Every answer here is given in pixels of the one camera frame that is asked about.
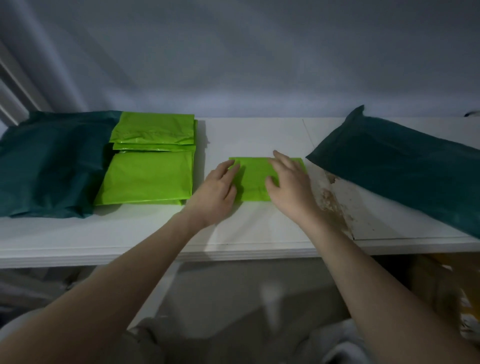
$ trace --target person's left arm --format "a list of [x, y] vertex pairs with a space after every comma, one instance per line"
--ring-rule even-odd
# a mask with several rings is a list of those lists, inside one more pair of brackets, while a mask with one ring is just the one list
[[0, 343], [0, 363], [90, 363], [120, 337], [185, 244], [230, 212], [238, 166], [211, 171], [185, 208]]

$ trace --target black object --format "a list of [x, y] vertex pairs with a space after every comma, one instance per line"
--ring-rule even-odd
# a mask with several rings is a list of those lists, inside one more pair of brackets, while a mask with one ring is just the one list
[[480, 238], [480, 150], [353, 110], [307, 156], [369, 191]]
[[121, 111], [32, 112], [0, 140], [0, 216], [84, 218], [113, 157]]

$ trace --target white shelf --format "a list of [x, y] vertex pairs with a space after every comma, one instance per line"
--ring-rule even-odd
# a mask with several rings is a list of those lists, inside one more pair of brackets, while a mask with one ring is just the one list
[[[396, 122], [480, 148], [475, 118], [413, 118]], [[278, 149], [305, 157], [343, 118], [199, 119], [195, 180], [228, 157], [265, 157]], [[306, 161], [318, 202], [345, 217], [344, 231], [370, 254], [480, 251], [480, 242], [428, 216], [336, 180]], [[335, 197], [328, 197], [329, 191]], [[0, 267], [105, 264], [157, 230], [179, 206], [102, 206], [86, 219], [0, 218]], [[305, 234], [267, 202], [244, 203], [200, 232], [181, 260], [316, 256]]]

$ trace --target gray floor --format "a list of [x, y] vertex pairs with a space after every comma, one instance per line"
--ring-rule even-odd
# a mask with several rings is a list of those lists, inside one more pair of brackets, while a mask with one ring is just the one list
[[313, 328], [348, 317], [318, 258], [183, 263], [166, 280], [152, 296], [174, 363], [278, 363]]

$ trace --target hand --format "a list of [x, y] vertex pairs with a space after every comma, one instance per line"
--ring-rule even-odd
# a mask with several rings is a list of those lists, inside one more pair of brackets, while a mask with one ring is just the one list
[[267, 177], [265, 186], [275, 206], [297, 224], [319, 214], [308, 174], [286, 155], [276, 150], [273, 154], [275, 158], [269, 158], [269, 162], [278, 174], [280, 186], [275, 186], [272, 177]]
[[232, 209], [237, 195], [237, 188], [232, 181], [240, 168], [240, 164], [237, 164], [228, 169], [233, 163], [234, 160], [220, 163], [187, 201], [182, 212], [190, 214], [200, 229], [219, 223]]

